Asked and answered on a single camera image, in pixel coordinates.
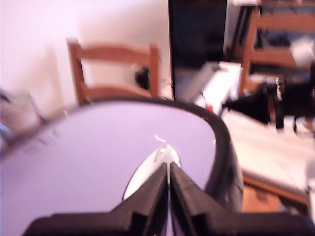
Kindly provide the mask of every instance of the white wall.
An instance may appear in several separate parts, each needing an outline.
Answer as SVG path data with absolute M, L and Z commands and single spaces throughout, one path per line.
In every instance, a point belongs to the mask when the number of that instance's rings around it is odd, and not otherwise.
M 47 115 L 75 104 L 66 47 L 80 43 L 157 42 L 170 74 L 167 0 L 1 1 L 1 87 L 26 90 Z M 88 83 L 134 84 L 130 66 L 84 63 Z

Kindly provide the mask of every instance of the wooden chair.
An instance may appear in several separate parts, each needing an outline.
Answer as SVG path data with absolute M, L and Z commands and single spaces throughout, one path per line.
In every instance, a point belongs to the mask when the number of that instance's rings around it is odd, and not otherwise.
M 243 72 L 239 95 L 244 94 L 244 89 L 253 91 L 259 86 L 258 83 L 254 83 L 248 79 L 251 63 L 297 67 L 288 48 L 255 49 L 254 42 L 257 29 L 315 32 L 315 15 L 279 13 L 264 16 L 260 15 L 258 7 L 252 10 L 242 63 Z
M 89 101 L 114 96 L 159 96 L 159 54 L 156 44 L 149 49 L 135 48 L 126 45 L 93 45 L 82 48 L 77 41 L 68 41 L 72 73 L 79 105 Z M 128 85 L 107 85 L 88 87 L 84 82 L 82 59 L 103 60 L 117 63 L 138 64 L 150 70 L 150 92 Z

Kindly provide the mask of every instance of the curved black rim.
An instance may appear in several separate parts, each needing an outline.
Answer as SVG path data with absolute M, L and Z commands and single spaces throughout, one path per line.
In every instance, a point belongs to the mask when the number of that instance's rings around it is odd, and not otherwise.
M 172 57 L 172 52 L 174 50 L 173 43 L 173 0 L 168 0 L 168 27 L 169 27 L 169 48 L 170 48 L 170 60 L 171 60 L 171 80 L 172 80 L 172 90 L 173 99 L 176 100 L 175 91 L 175 72 L 174 72 L 174 59 Z
M 214 113 L 196 106 L 194 104 L 183 103 L 179 101 L 171 101 L 171 100 L 161 100 L 161 99 L 151 99 L 151 98 L 109 98 L 109 99 L 102 99 L 96 101 L 94 103 L 83 105 L 82 107 L 77 107 L 74 109 L 69 109 L 69 114 L 75 114 L 79 112 L 83 108 L 87 106 L 93 106 L 94 104 L 99 103 L 107 103 L 107 102 L 117 102 L 117 101 L 130 101 L 130 102 L 144 102 L 144 103 L 151 103 L 151 104 L 159 104 L 168 107 L 174 107 L 177 109 L 181 109 L 187 112 L 190 112 L 200 118 L 202 118 L 205 122 L 207 122 L 210 127 L 212 128 L 215 138 L 216 138 L 216 150 L 215 150 L 215 159 L 213 163 L 212 170 L 209 174 L 205 189 L 207 189 L 207 193 L 216 198 L 217 194 L 219 193 L 221 183 L 223 181 L 222 176 L 226 173 L 229 162 L 229 149 L 227 148 L 231 143 L 231 137 L 228 132 L 228 129 L 223 122 L 223 120 L 215 115 Z M 20 138 L 13 141 L 10 145 L 10 148 L 5 153 L 2 153 L 4 157 L 7 153 L 11 152 L 12 149 L 22 143 L 23 141 L 31 138 L 32 136 L 36 135 L 39 131 L 45 128 L 47 125 L 53 124 L 58 122 L 61 119 L 64 119 L 64 115 L 58 114 L 54 118 L 50 119 L 46 122 L 46 124 L 32 130 L 31 132 L 21 136 Z

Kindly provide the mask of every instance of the wooden furniture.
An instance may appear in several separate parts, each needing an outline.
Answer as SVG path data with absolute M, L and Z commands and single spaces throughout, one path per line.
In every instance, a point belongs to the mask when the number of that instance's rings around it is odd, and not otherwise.
M 306 192 L 276 184 L 269 179 L 243 172 L 244 194 L 242 212 L 279 212 L 281 205 L 294 207 L 308 215 L 309 198 Z
M 253 91 L 259 85 L 248 80 L 251 63 L 296 67 L 296 63 L 288 48 L 255 49 L 254 43 L 258 29 L 315 32 L 315 14 L 282 13 L 264 16 L 260 15 L 258 7 L 252 10 L 242 63 L 243 72 L 239 89 L 240 95 L 244 94 L 244 89 Z
M 306 118 L 305 128 L 307 128 L 311 132 L 313 131 L 313 119 L 314 118 Z
M 88 101 L 100 100 L 113 96 L 159 96 L 159 54 L 156 44 L 142 49 L 126 45 L 92 45 L 81 47 L 77 41 L 68 41 L 73 80 L 79 105 Z M 150 70 L 150 92 L 133 86 L 106 85 L 88 87 L 84 81 L 82 59 L 103 60 L 117 63 L 138 64 Z
M 314 6 L 315 0 L 259 0 L 258 4 L 270 6 Z

